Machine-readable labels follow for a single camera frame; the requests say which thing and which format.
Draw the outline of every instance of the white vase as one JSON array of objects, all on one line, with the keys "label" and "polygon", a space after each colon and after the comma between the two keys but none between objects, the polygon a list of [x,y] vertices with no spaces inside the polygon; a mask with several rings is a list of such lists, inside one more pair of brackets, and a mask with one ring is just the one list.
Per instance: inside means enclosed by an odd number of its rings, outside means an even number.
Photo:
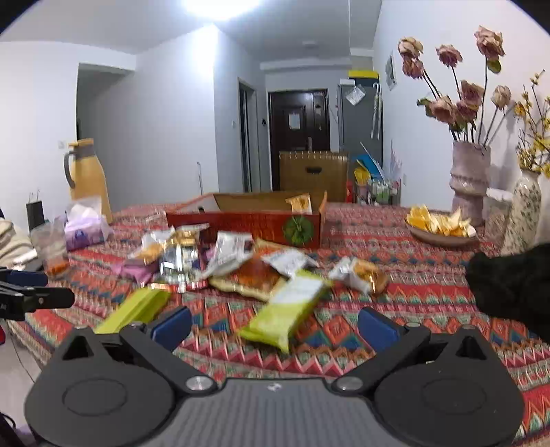
[{"label": "white vase", "polygon": [[522,169],[514,188],[510,219],[501,255],[518,254],[531,248],[541,212],[541,188],[536,172]]}]

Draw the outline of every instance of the red box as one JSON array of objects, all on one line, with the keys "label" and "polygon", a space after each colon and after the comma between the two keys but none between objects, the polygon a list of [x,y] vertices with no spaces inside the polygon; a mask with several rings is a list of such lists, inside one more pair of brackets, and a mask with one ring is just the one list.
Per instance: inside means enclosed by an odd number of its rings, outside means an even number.
[{"label": "red box", "polygon": [[205,194],[175,212],[167,212],[170,226],[209,223],[202,240],[215,243],[218,231],[252,233],[254,238],[300,248],[319,248],[327,192],[310,192],[313,214],[293,214],[286,199],[304,192],[275,191],[249,194]]}]

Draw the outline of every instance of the tiled floor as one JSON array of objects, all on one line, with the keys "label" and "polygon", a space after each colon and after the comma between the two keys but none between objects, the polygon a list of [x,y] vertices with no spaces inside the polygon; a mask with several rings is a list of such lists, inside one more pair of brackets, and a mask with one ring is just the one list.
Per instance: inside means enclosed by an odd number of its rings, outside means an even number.
[{"label": "tiled floor", "polygon": [[10,415],[17,427],[23,427],[26,425],[23,404],[40,367],[30,352],[11,337],[5,322],[1,322],[6,341],[0,346],[0,411]]}]

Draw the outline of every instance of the patterned tablecloth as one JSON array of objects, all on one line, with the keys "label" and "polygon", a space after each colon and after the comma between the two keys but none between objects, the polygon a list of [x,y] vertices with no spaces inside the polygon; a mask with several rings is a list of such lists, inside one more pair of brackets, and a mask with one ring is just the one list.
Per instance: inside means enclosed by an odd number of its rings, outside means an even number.
[{"label": "patterned tablecloth", "polygon": [[[70,286],[76,304],[71,309],[38,310],[27,314],[25,322],[10,322],[17,338],[46,363],[74,325],[94,327],[101,322],[136,287],[113,275],[109,266],[135,250],[143,233],[166,227],[160,211],[178,207],[136,206],[116,214],[109,241],[71,253],[70,271],[53,282]],[[194,320],[192,333],[175,353],[217,381],[228,376],[337,377],[374,355],[356,327],[363,306],[372,306],[401,324],[418,321],[433,332],[455,332],[462,324],[474,324],[490,340],[523,392],[525,417],[516,441],[546,445],[550,439],[550,347],[520,323],[479,312],[464,277],[473,252],[417,241],[404,226],[405,214],[400,208],[328,207],[322,248],[310,255],[325,271],[345,255],[369,260],[390,276],[390,284],[377,298],[334,288],[298,330],[293,355],[249,344],[235,335],[262,303],[210,289],[171,299],[169,306],[187,305]],[[498,254],[496,247],[483,239],[474,249],[489,256]]]}]

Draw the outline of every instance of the dark brown door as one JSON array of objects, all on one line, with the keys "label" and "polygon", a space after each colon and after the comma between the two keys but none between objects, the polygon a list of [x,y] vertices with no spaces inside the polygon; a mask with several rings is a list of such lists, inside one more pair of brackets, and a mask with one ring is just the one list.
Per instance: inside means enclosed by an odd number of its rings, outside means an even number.
[{"label": "dark brown door", "polygon": [[331,149],[327,90],[269,94],[273,190],[279,190],[279,152]]}]

